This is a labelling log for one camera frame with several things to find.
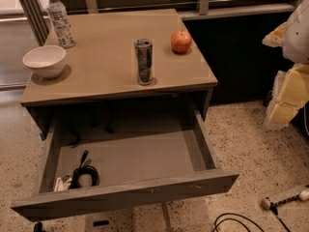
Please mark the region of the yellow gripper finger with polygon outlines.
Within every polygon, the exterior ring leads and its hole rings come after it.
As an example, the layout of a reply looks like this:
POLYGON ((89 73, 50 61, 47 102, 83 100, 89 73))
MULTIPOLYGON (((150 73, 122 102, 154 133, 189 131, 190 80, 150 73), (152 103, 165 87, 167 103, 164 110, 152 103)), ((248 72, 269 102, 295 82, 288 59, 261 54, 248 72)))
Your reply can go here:
POLYGON ((309 65, 294 64, 287 72, 279 71, 267 106, 265 128, 269 131, 284 129, 308 102, 309 65))
POLYGON ((263 38, 262 44, 270 47, 281 47, 285 27, 286 23, 283 22, 263 38))

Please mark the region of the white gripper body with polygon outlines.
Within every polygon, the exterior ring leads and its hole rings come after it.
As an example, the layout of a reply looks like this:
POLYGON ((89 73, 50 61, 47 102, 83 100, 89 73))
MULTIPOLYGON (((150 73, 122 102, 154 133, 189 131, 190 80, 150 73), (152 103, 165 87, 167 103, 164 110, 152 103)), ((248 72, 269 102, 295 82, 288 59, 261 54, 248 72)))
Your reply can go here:
POLYGON ((309 0, 302 0, 287 20, 283 56, 294 63, 309 63, 309 0))

